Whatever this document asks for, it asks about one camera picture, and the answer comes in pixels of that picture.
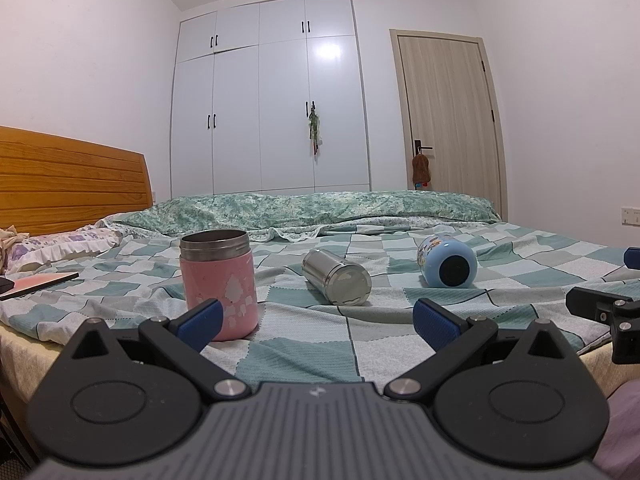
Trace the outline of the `stainless steel cup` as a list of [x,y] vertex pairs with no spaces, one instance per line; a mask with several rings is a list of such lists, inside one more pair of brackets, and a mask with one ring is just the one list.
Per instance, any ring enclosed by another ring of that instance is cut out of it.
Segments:
[[303,276],[330,304],[362,306],[370,296],[369,272],[359,263],[323,249],[311,249],[303,258]]

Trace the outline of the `light blue printed cup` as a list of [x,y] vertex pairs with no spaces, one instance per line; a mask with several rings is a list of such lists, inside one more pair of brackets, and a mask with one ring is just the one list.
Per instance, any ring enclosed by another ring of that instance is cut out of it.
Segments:
[[425,284],[431,288],[470,287],[477,274],[475,252],[467,244],[446,235],[430,235],[416,253]]

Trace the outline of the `pink steel cup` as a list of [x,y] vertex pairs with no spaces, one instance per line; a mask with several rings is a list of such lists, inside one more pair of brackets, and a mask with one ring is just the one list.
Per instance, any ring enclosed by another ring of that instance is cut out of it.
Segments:
[[184,236],[179,247],[188,307],[209,299],[222,305],[224,320],[215,340],[241,339],[253,333],[259,312],[247,232],[221,229],[194,233]]

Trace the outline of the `checkered green bed sheet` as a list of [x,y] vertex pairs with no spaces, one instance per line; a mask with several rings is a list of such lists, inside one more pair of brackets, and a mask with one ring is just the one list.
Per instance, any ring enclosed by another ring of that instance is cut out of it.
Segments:
[[[468,288],[429,288],[416,262],[432,234],[461,240],[475,252],[477,276]],[[361,264],[372,289],[361,306],[334,306],[311,286],[302,261],[314,248]],[[327,228],[306,240],[260,238],[252,245],[259,325],[254,334],[206,347],[207,359],[244,382],[374,382],[378,386],[431,354],[414,332],[416,300],[428,298],[460,316],[480,314],[503,328],[548,318],[572,347],[586,352],[608,330],[571,315],[564,304],[575,286],[628,297],[639,274],[618,248],[511,223]],[[69,282],[1,306],[1,370],[28,399],[78,326],[102,318],[129,328],[154,315],[186,310],[179,247],[160,234],[130,235],[104,254],[52,264]]]

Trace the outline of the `green floral duvet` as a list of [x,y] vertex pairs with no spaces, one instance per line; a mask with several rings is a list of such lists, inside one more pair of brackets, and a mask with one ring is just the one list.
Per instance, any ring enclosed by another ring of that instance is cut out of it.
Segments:
[[121,212],[97,226],[136,237],[177,238],[209,230],[248,233],[253,242],[309,240],[358,226],[393,231],[439,223],[491,224],[501,220],[490,200],[432,191],[257,193],[178,197],[139,211]]

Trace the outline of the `pink notebook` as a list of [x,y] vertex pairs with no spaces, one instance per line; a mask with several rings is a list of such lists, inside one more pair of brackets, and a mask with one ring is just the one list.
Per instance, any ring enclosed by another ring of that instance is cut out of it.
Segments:
[[26,278],[17,278],[16,280],[2,278],[0,299],[7,300],[21,297],[37,290],[74,280],[78,276],[77,272],[63,272],[34,274],[26,276]]

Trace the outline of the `purple floral pillow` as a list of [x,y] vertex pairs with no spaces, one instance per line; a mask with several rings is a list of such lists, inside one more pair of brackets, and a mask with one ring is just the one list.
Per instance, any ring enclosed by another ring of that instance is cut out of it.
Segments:
[[116,247],[122,237],[115,231],[87,226],[80,230],[31,236],[12,247],[5,274],[36,270],[62,260],[94,256]]

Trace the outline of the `beige cloth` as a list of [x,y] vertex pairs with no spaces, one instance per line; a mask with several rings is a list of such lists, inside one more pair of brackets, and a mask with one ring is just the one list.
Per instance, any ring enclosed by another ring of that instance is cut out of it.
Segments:
[[9,254],[12,247],[18,243],[24,242],[29,238],[28,233],[18,232],[15,226],[9,226],[0,230],[0,273],[6,273],[6,266],[9,261]]

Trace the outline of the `wooden headboard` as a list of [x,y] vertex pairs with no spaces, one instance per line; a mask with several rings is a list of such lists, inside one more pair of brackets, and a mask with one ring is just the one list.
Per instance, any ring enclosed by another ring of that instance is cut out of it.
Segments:
[[3,127],[0,179],[1,225],[30,235],[152,206],[143,155],[47,133]]

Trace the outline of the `beige wooden door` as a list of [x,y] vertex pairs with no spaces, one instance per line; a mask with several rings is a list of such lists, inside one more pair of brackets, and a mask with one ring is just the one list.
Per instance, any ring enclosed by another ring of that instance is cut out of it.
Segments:
[[397,75],[406,180],[413,188],[413,140],[432,146],[429,191],[491,201],[508,216],[506,155],[497,95],[480,37],[390,31]]

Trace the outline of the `green hanging ornament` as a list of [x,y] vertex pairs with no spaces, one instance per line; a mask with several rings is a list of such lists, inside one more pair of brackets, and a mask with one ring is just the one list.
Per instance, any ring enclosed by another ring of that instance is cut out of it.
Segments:
[[311,102],[311,106],[308,114],[308,131],[309,140],[311,143],[311,153],[314,157],[317,157],[320,152],[320,146],[322,144],[320,133],[320,117],[317,113],[317,107],[315,102]]

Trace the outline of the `white wardrobe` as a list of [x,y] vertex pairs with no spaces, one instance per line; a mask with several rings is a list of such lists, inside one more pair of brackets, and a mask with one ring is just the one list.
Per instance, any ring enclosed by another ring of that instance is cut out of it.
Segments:
[[181,22],[171,104],[172,196],[370,188],[352,0],[270,0]]

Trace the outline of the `wall power socket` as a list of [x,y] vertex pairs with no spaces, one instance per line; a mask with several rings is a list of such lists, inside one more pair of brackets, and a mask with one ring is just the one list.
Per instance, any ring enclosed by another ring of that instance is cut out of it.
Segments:
[[620,221],[623,226],[640,226],[640,208],[623,207],[620,210]]

